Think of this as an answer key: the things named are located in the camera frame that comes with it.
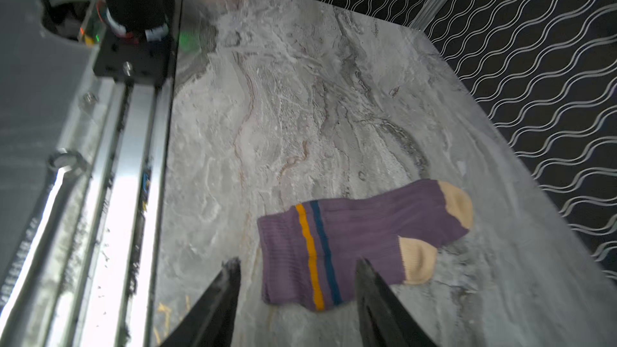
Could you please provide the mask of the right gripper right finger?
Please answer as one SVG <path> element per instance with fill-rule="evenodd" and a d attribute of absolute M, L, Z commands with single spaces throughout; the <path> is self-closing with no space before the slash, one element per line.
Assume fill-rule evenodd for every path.
<path fill-rule="evenodd" d="M 356 264 L 354 287 L 364 346 L 436 346 L 366 259 Z"/>

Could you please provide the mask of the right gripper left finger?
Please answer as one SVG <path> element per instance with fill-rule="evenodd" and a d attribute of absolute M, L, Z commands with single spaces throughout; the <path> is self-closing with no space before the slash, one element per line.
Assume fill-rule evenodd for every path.
<path fill-rule="evenodd" d="M 232 258 L 199 297 L 162 347 L 230 346 L 241 286 L 241 262 Z"/>

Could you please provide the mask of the purple striped sock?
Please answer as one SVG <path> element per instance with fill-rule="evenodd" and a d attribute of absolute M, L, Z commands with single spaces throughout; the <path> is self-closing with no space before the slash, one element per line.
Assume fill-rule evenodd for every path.
<path fill-rule="evenodd" d="M 355 298 L 358 260 L 389 285 L 429 281 L 439 248 L 473 224 L 469 195 L 421 179 L 368 199 L 320 199 L 258 219 L 262 299 L 325 311 Z"/>

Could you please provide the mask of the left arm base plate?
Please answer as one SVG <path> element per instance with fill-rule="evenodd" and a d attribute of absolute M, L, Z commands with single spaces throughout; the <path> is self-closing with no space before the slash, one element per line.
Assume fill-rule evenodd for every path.
<path fill-rule="evenodd" d="M 99 1 L 96 13 L 107 29 L 93 65 L 94 75 L 129 85 L 164 85 L 174 41 L 170 30 L 174 7 L 174 0 L 163 0 L 165 23 L 162 26 L 146 30 L 141 35 L 122 38 L 113 32 L 106 5 Z"/>

